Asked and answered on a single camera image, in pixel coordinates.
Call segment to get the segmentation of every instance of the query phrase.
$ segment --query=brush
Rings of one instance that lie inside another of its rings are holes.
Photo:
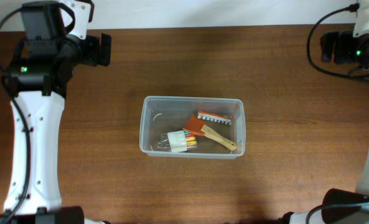
[[[235,143],[219,135],[212,128],[208,127],[203,120],[198,119],[196,115],[192,115],[190,117],[189,121],[184,126],[183,130],[198,136],[205,136],[206,138],[210,138],[224,145],[231,151],[234,151],[236,149]]]

